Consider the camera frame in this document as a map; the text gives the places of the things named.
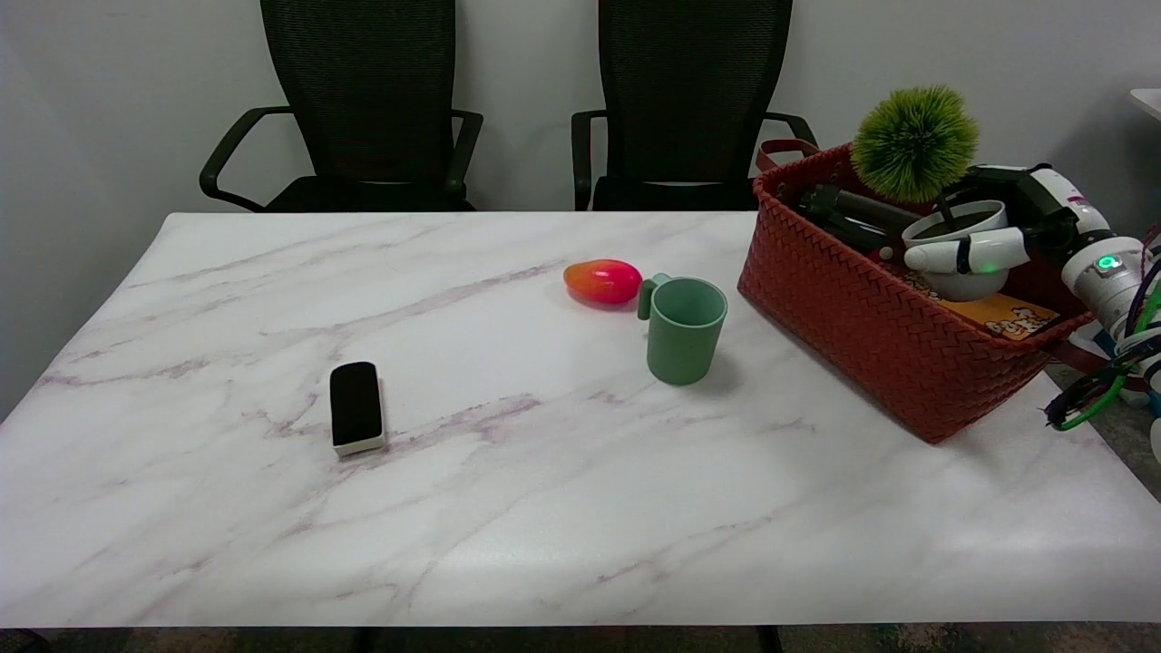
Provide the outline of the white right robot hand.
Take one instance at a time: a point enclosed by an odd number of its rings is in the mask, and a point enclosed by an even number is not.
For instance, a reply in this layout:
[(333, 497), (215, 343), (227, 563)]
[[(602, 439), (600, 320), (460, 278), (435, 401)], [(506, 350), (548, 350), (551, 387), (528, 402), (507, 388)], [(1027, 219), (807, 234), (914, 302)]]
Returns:
[(1095, 270), (1099, 277), (1115, 277), (1127, 265), (1127, 247), (1102, 211), (1046, 162), (1033, 167), (971, 166), (952, 189), (1002, 203), (1005, 227), (976, 223), (951, 231), (946, 241), (923, 237), (906, 249), (908, 268), (983, 277), (1014, 270), (1033, 252), (1053, 257), (1066, 271)]

